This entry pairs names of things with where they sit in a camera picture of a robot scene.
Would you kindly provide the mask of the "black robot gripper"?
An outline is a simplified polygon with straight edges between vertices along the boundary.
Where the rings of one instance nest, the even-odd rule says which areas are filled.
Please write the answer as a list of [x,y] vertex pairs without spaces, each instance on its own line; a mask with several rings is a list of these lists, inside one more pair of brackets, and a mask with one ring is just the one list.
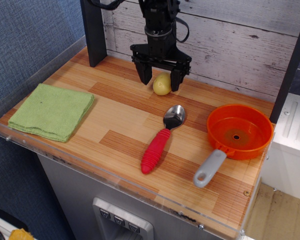
[[149,35],[147,43],[133,44],[132,61],[141,82],[147,85],[152,79],[152,68],[171,71],[171,90],[179,90],[185,75],[190,73],[192,58],[177,47],[177,40],[173,33],[155,36]]

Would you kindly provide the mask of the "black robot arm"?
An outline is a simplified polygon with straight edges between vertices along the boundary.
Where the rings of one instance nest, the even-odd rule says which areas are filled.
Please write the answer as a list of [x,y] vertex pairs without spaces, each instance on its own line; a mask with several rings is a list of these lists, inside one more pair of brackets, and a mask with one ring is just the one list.
[[152,79],[152,68],[170,71],[171,90],[179,90],[186,75],[190,74],[192,58],[177,48],[183,40],[177,38],[177,23],[188,26],[177,17],[180,12],[178,0],[140,0],[139,6],[145,18],[146,44],[133,44],[134,62],[141,82],[147,85]]

